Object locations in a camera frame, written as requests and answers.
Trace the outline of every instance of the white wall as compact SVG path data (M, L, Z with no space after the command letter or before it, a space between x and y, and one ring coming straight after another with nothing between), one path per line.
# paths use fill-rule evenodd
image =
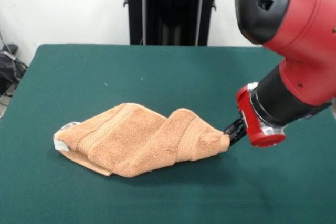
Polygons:
M128 10L123 0L0 0L0 30L19 45L30 63L44 43L128 44ZM216 0L210 46L251 46L240 34L234 0Z

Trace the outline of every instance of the towel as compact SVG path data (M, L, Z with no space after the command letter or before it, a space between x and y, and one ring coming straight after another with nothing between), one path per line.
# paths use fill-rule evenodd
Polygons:
M194 112L178 109L168 118L140 104L123 103L54 134L55 149L105 176L135 177L177 162L227 151L229 136Z

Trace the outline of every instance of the black stand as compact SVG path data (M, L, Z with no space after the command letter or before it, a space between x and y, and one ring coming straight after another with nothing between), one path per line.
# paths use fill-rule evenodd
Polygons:
M132 45L206 46L214 0L126 0Z

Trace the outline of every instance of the table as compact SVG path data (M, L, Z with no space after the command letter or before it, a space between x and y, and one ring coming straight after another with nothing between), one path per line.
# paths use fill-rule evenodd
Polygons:
M0 122L0 223L334 223L335 120L288 126L287 140L136 178L64 158L53 134L122 102L168 116L188 108L217 129L235 94L281 58L264 48L42 45Z

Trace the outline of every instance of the red robot arm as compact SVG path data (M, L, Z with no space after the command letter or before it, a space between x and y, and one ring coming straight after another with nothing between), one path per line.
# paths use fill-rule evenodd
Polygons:
M236 0L241 33L285 59L259 83L237 94L253 146L285 139L284 128L331 105L336 96L336 0ZM244 134L227 134L236 143Z

